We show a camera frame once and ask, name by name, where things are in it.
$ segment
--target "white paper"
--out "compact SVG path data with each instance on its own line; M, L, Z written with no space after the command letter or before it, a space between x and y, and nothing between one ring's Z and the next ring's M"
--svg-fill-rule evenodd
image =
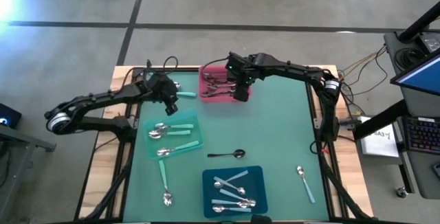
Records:
M361 122L365 122L369 119L369 117L358 118L358 120ZM399 157L392 124L381 128L365 138L362 138L360 141L362 145L362 152L365 155Z

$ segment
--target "concrete floor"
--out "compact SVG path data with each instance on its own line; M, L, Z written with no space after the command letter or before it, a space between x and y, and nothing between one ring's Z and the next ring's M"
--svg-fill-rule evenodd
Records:
M10 0L13 5L0 10L0 20L128 23L134 1ZM436 2L143 0L137 22L403 28ZM115 28L0 26L0 61L4 65L0 68L0 102L23 113L21 131L58 144L53 154L35 153L11 223L72 220L96 133L53 135L44 128L43 114L77 95L108 89L124 34L125 29ZM149 58L160 65L167 56L175 55L181 65L200 65L233 51L243 55L265 52L295 63L344 68L383 43L382 34L136 29L124 64L144 65ZM379 63L390 76L394 74L386 54ZM383 72L372 63L353 91L368 89L382 77ZM400 100L399 88L387 82L358 96L355 102L372 115ZM101 113L97 110L92 115ZM438 223L440 201L422 199L417 193L406 199L395 196L393 188L402 185L397 166L378 165L365 156L361 162L376 217Z

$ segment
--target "monitor screen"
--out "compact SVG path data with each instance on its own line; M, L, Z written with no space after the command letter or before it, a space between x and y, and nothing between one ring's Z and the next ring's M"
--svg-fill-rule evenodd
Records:
M403 87L440 95L440 55L403 72L392 81Z

